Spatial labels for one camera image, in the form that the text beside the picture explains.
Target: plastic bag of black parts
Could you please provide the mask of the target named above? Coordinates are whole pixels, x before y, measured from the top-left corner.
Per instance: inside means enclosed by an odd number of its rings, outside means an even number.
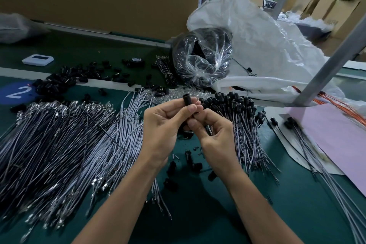
[[[48,32],[47,28],[22,15],[0,13],[0,43],[2,44],[16,43]]]
[[[209,87],[224,78],[231,60],[231,33],[225,28],[199,28],[173,46],[177,74],[190,85]]]

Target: workbench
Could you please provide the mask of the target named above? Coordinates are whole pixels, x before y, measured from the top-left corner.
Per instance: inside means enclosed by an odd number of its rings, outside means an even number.
[[[122,72],[129,72],[130,79],[137,84],[145,84],[146,75],[151,73],[153,84],[166,86],[164,76],[159,70],[151,69],[150,64],[155,61],[156,55],[165,55],[168,52],[168,49],[157,46],[52,31],[42,37],[9,46],[0,46],[0,88],[6,88],[14,83],[31,85],[32,81],[38,78],[37,73],[34,72],[53,73],[62,65],[71,67],[80,63],[86,65],[93,61],[100,63],[103,60],[109,60],[113,67],[122,68]],[[24,65],[21,60],[32,54],[53,56],[55,61],[45,67]],[[145,68],[127,69],[123,66],[121,60],[132,57],[144,59]],[[92,99],[99,102],[110,101],[117,110],[128,87],[117,86],[121,83],[110,81],[100,81],[100,83],[100,87],[88,84],[76,85],[68,90],[65,97],[69,100],[81,100],[84,94],[89,93]],[[105,88],[107,96],[102,97],[98,94],[98,89],[101,87]],[[11,106],[6,101],[6,97],[0,96],[2,116],[0,133],[15,121],[15,114],[9,111]],[[317,175],[318,182],[314,181],[309,170],[292,160],[267,124],[260,127],[259,137],[264,150],[281,170],[281,173],[273,170],[280,185],[277,185],[269,175],[264,177],[261,172],[251,172],[250,178],[264,197],[270,196],[273,209],[279,216],[306,244],[353,243],[348,221],[331,192],[320,182],[320,176]],[[207,177],[211,171],[204,156],[199,155],[199,149],[193,151],[197,146],[200,144],[194,136],[190,140],[178,140],[173,150],[174,155],[180,158],[175,160],[177,172],[173,178],[179,185],[178,192],[171,193],[165,190],[162,184],[167,177],[168,165],[158,174],[159,188],[170,210],[172,220],[167,215],[163,215],[157,205],[151,202],[145,204],[130,243],[250,242],[223,183],[218,178],[213,182],[208,181]],[[203,172],[193,174],[188,171],[184,157],[186,150],[192,151],[194,162],[203,163]],[[350,180],[345,176],[335,176],[335,178],[359,208],[366,213],[366,199]],[[38,224],[31,233],[28,244],[69,244],[89,220],[85,214],[89,207],[90,194],[89,192],[86,195],[77,213],[66,222],[65,227],[48,231],[43,230],[42,225]],[[97,202],[93,213],[104,200],[105,198]],[[3,223],[0,226],[0,243],[19,243],[21,236],[28,231],[28,226],[24,223],[26,217],[22,215],[12,224]]]

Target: left hand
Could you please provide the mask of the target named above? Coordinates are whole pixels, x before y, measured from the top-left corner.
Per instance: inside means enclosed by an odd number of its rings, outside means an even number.
[[[162,167],[173,150],[179,127],[195,112],[203,111],[197,98],[185,106],[183,99],[175,99],[148,108],[144,112],[144,137],[139,157],[156,167]]]

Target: forearm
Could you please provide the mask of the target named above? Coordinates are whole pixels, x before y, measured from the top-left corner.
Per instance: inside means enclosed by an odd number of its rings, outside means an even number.
[[[137,158],[72,244],[127,243],[157,173],[156,166]]]
[[[253,244],[303,244],[244,172],[224,181]]]

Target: device screen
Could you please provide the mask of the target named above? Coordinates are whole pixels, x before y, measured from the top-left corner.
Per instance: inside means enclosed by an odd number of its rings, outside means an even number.
[[[38,56],[38,55],[36,55],[36,56],[33,56],[32,58],[46,60],[46,59],[48,59],[49,57],[45,57],[45,56]]]

